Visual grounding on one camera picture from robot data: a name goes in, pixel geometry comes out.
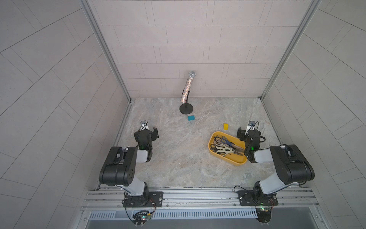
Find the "yellow storage box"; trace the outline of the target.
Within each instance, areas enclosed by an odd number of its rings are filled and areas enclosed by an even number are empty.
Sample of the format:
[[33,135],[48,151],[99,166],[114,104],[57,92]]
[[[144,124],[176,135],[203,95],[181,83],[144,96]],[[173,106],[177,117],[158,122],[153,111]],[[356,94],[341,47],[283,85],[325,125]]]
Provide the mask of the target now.
[[211,155],[235,166],[244,165],[248,161],[244,154],[245,142],[220,131],[212,134],[208,149]]

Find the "blue handled scissors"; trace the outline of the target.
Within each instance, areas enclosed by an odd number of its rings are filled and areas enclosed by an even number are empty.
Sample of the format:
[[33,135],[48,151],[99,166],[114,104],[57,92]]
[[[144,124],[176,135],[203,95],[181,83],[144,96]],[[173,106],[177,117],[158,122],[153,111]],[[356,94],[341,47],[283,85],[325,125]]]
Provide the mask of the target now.
[[237,145],[235,145],[233,142],[230,142],[225,136],[223,135],[217,135],[214,137],[215,141],[217,143],[222,143],[222,144],[225,144],[231,148],[235,148],[235,149],[240,149],[240,150],[244,150],[244,148],[242,147],[239,147]]

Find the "beige kitchen scissors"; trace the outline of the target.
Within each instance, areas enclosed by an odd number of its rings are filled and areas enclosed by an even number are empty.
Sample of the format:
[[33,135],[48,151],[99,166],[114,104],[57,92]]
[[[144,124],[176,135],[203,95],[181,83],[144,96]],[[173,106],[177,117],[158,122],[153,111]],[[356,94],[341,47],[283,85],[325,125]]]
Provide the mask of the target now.
[[221,156],[226,156],[228,154],[236,154],[236,155],[239,155],[239,156],[243,156],[242,153],[236,152],[233,148],[230,148],[230,147],[228,147],[224,144],[221,144],[221,143],[216,144],[216,148],[218,149],[216,153],[221,155]]

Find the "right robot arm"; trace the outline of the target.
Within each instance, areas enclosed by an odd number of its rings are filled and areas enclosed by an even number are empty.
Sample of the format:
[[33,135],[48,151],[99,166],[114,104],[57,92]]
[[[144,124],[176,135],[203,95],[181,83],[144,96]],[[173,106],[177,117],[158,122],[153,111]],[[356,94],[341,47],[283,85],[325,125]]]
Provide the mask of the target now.
[[314,169],[296,145],[282,144],[261,149],[261,139],[265,138],[253,127],[246,131],[238,128],[237,137],[245,143],[244,154],[251,163],[272,162],[275,167],[272,175],[255,183],[254,201],[269,197],[293,183],[300,186],[315,178]]

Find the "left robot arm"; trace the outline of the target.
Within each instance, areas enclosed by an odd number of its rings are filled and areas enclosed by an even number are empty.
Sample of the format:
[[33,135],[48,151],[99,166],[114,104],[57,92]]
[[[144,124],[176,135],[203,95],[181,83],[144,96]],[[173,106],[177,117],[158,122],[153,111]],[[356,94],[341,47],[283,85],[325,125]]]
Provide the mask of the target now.
[[148,186],[135,177],[136,164],[150,162],[153,155],[153,141],[159,138],[157,128],[147,125],[134,133],[136,147],[112,147],[99,174],[99,182],[118,187],[131,197],[148,195]]

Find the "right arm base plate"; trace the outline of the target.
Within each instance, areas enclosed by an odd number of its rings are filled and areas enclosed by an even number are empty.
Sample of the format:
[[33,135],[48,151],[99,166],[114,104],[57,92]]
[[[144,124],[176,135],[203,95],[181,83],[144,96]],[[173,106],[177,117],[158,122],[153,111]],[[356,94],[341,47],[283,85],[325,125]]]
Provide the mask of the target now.
[[239,190],[236,192],[241,206],[278,206],[276,194],[255,194],[253,191]]

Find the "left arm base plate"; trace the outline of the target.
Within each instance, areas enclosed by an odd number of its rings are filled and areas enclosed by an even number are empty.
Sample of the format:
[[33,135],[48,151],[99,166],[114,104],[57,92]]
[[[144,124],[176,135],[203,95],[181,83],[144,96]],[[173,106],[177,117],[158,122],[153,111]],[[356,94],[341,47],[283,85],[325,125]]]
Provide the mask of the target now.
[[123,200],[123,206],[125,208],[152,208],[161,207],[163,201],[163,192],[149,192],[144,193],[142,196],[130,196]]

